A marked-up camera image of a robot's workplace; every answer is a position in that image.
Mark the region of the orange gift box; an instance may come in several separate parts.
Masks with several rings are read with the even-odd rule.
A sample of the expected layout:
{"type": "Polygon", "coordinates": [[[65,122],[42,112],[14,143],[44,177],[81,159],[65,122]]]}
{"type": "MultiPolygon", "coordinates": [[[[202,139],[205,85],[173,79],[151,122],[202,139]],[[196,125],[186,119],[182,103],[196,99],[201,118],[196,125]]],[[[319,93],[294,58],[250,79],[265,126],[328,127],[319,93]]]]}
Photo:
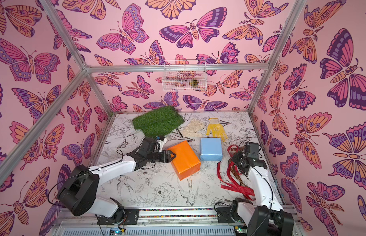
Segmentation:
{"type": "Polygon", "coordinates": [[[167,150],[176,154],[171,163],[180,181],[200,171],[201,161],[187,141],[176,144],[167,150]]]}

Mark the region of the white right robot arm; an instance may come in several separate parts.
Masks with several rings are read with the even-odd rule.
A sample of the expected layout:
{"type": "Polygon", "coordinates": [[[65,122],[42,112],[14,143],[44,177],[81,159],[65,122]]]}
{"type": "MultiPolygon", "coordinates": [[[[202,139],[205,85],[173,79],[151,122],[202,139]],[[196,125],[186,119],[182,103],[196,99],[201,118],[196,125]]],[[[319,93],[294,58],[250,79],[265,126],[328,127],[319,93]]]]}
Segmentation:
{"type": "Polygon", "coordinates": [[[277,200],[269,180],[267,164],[260,158],[258,143],[245,146],[231,145],[225,181],[217,164],[217,177],[221,188],[242,194],[222,210],[216,209],[219,219],[229,217],[235,223],[243,223],[237,232],[246,236],[291,236],[295,221],[277,200]]]}

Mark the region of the light blue gift box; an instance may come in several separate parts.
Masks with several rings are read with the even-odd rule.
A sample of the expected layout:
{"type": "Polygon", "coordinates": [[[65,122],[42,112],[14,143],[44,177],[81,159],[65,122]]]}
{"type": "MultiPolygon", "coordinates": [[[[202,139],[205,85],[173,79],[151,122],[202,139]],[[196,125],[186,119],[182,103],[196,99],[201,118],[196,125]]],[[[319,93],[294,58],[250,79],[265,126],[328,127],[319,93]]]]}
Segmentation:
{"type": "Polygon", "coordinates": [[[222,158],[222,142],[220,138],[201,138],[201,161],[221,161],[222,158]]]}

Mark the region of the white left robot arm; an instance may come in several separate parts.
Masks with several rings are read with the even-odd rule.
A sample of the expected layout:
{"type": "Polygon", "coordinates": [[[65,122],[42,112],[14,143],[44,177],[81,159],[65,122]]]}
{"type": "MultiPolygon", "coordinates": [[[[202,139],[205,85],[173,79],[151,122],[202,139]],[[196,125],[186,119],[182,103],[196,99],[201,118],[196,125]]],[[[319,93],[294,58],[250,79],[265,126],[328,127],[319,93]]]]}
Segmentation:
{"type": "Polygon", "coordinates": [[[115,223],[120,222],[125,217],[124,207],[113,198],[100,196],[98,189],[112,179],[143,169],[148,163],[172,162],[177,155],[163,149],[166,140],[146,137],[138,147],[118,160],[91,167],[75,167],[58,192],[60,203],[74,216],[92,213],[115,223]]]}

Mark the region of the red satin ribbon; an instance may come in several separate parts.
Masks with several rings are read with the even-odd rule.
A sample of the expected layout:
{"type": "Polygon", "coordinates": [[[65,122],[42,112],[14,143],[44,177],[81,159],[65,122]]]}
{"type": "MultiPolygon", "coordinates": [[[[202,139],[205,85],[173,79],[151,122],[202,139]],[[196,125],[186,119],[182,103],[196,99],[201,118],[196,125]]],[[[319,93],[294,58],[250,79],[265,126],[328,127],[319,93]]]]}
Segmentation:
{"type": "Polygon", "coordinates": [[[243,197],[245,199],[254,201],[255,200],[254,191],[249,186],[242,187],[242,186],[239,185],[238,180],[231,173],[231,167],[232,166],[233,166],[233,163],[231,163],[231,158],[229,158],[227,161],[225,160],[225,161],[220,161],[220,162],[217,163],[216,173],[217,173],[217,177],[220,181],[220,187],[222,189],[225,189],[225,190],[240,193],[240,194],[243,195],[243,197]],[[226,164],[226,166],[225,166],[225,168],[226,168],[226,170],[225,170],[226,178],[224,178],[222,176],[222,173],[221,173],[221,164],[222,163],[226,164]]]}

